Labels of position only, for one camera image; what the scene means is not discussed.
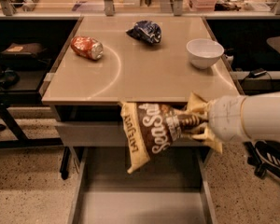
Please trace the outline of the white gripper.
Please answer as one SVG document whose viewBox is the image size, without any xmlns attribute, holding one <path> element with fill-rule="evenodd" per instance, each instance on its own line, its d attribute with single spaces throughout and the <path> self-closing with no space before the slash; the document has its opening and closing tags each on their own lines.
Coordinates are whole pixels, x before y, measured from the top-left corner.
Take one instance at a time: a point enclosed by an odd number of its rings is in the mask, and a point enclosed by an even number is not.
<svg viewBox="0 0 280 224">
<path fill-rule="evenodd" d="M 244 96 L 223 96 L 216 99 L 210 106 L 209 102 L 192 92 L 189 96 L 186 112 L 200 115 L 208 114 L 210 127 L 206 126 L 202 133 L 194 134 L 192 138 L 202 141 L 204 145 L 218 153 L 222 153 L 223 143 L 246 141 L 247 135 L 242 123 L 244 100 Z"/>
</svg>

